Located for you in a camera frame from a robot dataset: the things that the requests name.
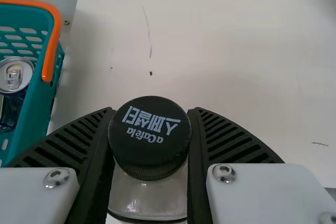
orange rim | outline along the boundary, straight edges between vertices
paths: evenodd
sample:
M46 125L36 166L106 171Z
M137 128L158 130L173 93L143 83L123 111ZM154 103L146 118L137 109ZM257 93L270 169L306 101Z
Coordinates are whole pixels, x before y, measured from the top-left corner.
M61 30L61 17L58 13L58 10L54 6L46 2L37 0L0 0L0 4L38 7L50 12L52 17L54 18L54 27L50 34L41 73L42 81L50 82L53 75L55 52L58 45L58 38Z

metal screw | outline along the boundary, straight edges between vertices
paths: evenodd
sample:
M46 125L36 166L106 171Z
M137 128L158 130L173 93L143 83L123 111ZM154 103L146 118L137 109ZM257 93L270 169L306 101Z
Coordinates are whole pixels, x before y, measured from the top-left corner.
M231 166L226 165L226 164L216 165L212 169L212 173L214 177L216 178L216 180L225 182L225 183L232 183L236 181L236 178L237 178L237 174L235 170L233 170Z
M336 214L333 212L323 212L319 217L320 224L336 224Z
M57 168L47 174L43 180L46 188L55 188L65 184L70 177L70 171L65 168Z

scratch mark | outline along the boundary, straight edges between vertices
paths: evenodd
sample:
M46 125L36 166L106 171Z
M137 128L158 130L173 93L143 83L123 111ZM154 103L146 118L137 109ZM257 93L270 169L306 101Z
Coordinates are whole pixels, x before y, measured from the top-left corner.
M318 144L318 145L323 145L323 146L328 147L328 144L322 144L322 143L316 143L316 142L312 142L312 144Z
M150 43L150 51L149 51L149 58L152 58L152 52L153 52L153 45L152 45L152 39L151 39L151 28L149 27L149 22L148 22L148 18L147 18L147 14L145 11L145 8L143 8L143 6L141 6L143 14L145 15L145 19L146 19L146 23L147 23L147 29L148 29L148 40Z

white table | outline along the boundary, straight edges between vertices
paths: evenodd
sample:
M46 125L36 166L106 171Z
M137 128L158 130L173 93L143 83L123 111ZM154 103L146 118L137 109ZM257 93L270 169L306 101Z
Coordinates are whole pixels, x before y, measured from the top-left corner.
M336 0L78 0L70 37L51 130L161 95L336 187Z

white surface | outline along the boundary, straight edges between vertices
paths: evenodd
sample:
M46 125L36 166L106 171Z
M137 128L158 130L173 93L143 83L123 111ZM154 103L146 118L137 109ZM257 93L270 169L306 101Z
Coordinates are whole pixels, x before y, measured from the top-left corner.
M57 188L44 187L43 180L55 168L0 169L1 223L63 224L79 185L76 172Z
M336 202L301 165L229 164L235 182L218 181L209 167L206 188L214 224L316 224Z
M50 130L162 95L336 187L336 0L78 0L70 37Z

